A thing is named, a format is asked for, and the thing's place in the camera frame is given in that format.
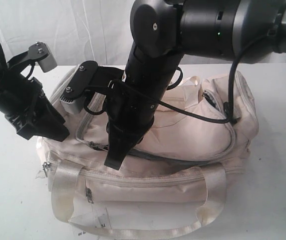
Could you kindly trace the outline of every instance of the white curtain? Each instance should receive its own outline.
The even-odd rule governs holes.
[[[36,41],[49,45],[59,65],[95,60],[124,65],[132,45],[129,26],[134,0],[0,0],[0,41],[7,60]],[[286,62],[272,54],[263,62]],[[225,63],[185,56],[183,64]]]

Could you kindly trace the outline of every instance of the cream bag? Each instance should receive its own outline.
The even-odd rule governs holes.
[[[59,101],[76,70],[64,77],[51,97],[52,104],[66,120],[70,136],[63,142],[42,137],[37,142],[56,218],[95,235],[128,240],[175,238],[215,220],[224,207],[227,186],[243,172],[250,142],[258,133],[254,98],[242,74],[235,75],[237,123],[209,123],[159,106],[154,125],[143,141],[125,158],[120,170],[114,170],[104,166],[107,114],[93,116],[83,110],[72,115]],[[201,84],[196,77],[185,82],[188,80],[193,84],[166,91],[163,101],[208,118],[224,119],[228,75],[212,77]],[[103,97],[96,94],[89,108],[100,110]],[[198,220],[185,227],[107,229],[70,220],[76,193],[94,204],[100,201],[204,204],[196,208]]]

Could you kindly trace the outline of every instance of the bag handle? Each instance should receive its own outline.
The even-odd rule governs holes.
[[[70,220],[74,206],[73,198],[78,175],[83,166],[69,161],[59,164],[52,187],[52,208],[57,219],[69,222],[72,226],[87,233],[109,239],[122,240],[162,240],[172,239],[212,223],[222,212],[226,202],[226,173],[220,163],[201,167],[204,175],[207,197],[205,203],[196,208],[197,221],[184,227],[161,230],[139,229],[106,229],[93,226],[83,226]]]

